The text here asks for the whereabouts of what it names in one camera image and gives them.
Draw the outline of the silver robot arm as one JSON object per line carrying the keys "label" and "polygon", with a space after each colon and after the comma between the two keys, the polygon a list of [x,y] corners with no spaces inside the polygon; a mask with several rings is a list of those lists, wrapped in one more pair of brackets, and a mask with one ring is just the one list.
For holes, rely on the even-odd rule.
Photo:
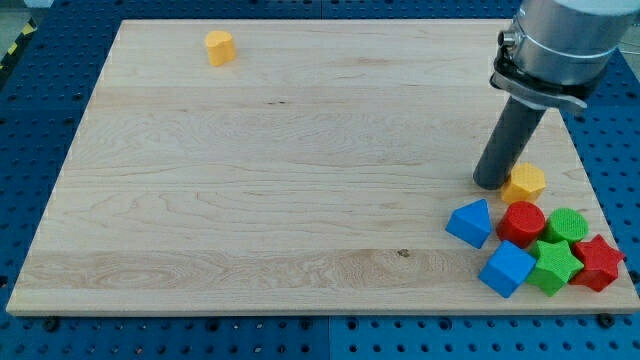
{"label": "silver robot arm", "polygon": [[639,0],[525,0],[498,35],[490,77],[509,98],[473,173],[500,188],[549,108],[579,115],[606,73]]}

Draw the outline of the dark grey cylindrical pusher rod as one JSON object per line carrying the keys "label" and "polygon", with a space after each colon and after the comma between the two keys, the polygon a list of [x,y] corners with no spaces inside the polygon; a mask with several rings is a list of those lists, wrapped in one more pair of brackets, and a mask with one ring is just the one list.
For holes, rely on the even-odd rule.
{"label": "dark grey cylindrical pusher rod", "polygon": [[514,97],[507,100],[474,170],[478,186],[497,190],[506,182],[545,112]]}

